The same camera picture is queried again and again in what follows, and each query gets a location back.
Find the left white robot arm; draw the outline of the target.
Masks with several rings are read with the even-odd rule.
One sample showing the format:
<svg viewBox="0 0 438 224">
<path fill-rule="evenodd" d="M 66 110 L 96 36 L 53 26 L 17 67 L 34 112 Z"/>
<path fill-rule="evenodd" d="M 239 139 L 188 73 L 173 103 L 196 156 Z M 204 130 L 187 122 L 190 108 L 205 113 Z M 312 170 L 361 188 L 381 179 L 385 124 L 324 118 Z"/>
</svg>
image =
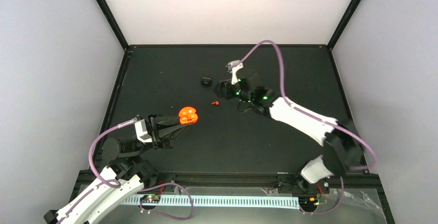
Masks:
<svg viewBox="0 0 438 224">
<path fill-rule="evenodd" d="M 81 193 L 59 210 L 49 210 L 44 215 L 46 223 L 99 223 L 115 207 L 131 195 L 158 190 L 157 194 L 142 197 L 139 203 L 144 210 L 144 202 L 159 203 L 162 191 L 167 186 L 178 184 L 173 180 L 159 183 L 160 175 L 144 158 L 152 149 L 170 149 L 170 141 L 178 138 L 190 125 L 198 120 L 197 114 L 181 111 L 173 117 L 150 115 L 122 122 L 100 134 L 89 150 L 89 167 L 96 177 Z M 107 134 L 133 125 L 132 138 L 108 138 L 103 144 L 103 155 L 108 164 L 98 170 L 93 162 L 97 143 Z"/>
</svg>

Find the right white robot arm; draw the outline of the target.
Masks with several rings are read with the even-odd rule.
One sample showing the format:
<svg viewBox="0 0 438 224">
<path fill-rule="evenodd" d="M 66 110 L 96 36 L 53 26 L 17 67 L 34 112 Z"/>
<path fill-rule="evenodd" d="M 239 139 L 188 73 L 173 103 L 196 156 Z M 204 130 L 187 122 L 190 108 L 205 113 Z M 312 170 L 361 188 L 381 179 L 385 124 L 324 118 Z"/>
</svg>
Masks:
<svg viewBox="0 0 438 224">
<path fill-rule="evenodd" d="M 363 155 L 363 148 L 351 131 L 352 121 L 342 124 L 310 111 L 273 89 L 255 85 L 249 78 L 220 81 L 213 92 L 221 99 L 239 99 L 255 113 L 293 127 L 322 148 L 322 153 L 308 161 L 295 176 L 294 185 L 300 192 L 310 191 L 324 178 L 345 176 L 349 170 L 356 169 Z"/>
</svg>

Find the red round cap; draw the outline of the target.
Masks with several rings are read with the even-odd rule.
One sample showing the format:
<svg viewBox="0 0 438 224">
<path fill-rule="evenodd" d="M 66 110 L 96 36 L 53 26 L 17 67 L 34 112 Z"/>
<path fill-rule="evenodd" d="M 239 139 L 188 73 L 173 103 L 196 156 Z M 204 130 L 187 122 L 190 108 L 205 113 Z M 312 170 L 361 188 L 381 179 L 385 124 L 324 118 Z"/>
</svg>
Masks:
<svg viewBox="0 0 438 224">
<path fill-rule="evenodd" d="M 178 116 L 179 122 L 182 125 L 196 123 L 198 121 L 197 110 L 191 106 L 186 106 L 180 109 Z"/>
</svg>

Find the black glossy earbud charging case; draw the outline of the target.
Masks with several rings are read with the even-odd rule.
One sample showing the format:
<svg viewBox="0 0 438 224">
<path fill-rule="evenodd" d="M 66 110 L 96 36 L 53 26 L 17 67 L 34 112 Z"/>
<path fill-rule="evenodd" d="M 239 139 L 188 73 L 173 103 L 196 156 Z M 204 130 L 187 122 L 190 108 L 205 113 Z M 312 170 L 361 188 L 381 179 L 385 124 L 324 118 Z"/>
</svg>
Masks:
<svg viewBox="0 0 438 224">
<path fill-rule="evenodd" d="M 202 77 L 201 80 L 200 80 L 200 83 L 203 86 L 210 86 L 212 84 L 212 79 L 209 78 L 209 77 Z"/>
</svg>

